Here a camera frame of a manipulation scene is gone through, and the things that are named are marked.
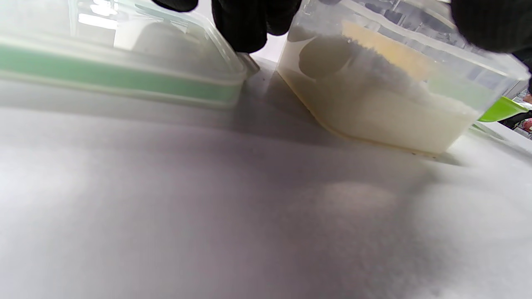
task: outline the white powder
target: white powder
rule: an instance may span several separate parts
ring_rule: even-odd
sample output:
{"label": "white powder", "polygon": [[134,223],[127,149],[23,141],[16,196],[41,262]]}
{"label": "white powder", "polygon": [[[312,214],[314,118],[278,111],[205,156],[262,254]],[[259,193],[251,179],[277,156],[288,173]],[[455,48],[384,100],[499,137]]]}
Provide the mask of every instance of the white powder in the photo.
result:
{"label": "white powder", "polygon": [[440,154],[480,116],[342,35],[287,42],[278,69],[318,121],[349,137]]}

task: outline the plastic container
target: plastic container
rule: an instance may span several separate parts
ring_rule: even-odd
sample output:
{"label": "plastic container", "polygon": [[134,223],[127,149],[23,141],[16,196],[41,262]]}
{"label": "plastic container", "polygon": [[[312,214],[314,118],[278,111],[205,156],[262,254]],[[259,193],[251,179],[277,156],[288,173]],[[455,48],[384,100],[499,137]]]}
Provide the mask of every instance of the plastic container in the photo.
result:
{"label": "plastic container", "polygon": [[200,15],[142,0],[2,0],[0,76],[228,107],[246,71]]}
{"label": "plastic container", "polygon": [[528,109],[507,97],[501,97],[478,119],[481,122],[500,121],[518,113],[527,112]]}
{"label": "plastic container", "polygon": [[468,45],[435,0],[305,0],[278,71],[347,138],[438,155],[528,70]]}

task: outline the white surface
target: white surface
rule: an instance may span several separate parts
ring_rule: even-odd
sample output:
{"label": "white surface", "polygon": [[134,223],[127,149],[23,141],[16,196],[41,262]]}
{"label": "white surface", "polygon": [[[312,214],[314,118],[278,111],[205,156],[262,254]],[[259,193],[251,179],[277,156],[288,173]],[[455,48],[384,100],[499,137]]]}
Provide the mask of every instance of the white surface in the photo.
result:
{"label": "white surface", "polygon": [[531,297],[531,141],[348,143],[262,66],[227,112],[2,82],[0,297]]}

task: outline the gloved hand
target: gloved hand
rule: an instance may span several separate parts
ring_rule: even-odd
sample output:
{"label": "gloved hand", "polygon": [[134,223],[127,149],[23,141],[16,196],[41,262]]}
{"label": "gloved hand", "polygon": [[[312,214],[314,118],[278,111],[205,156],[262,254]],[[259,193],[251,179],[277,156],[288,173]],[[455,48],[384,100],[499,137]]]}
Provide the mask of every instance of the gloved hand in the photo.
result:
{"label": "gloved hand", "polygon": [[[196,8],[198,0],[153,0],[177,12]],[[266,33],[283,35],[301,0],[212,0],[214,23],[237,52],[253,53],[266,44]]]}

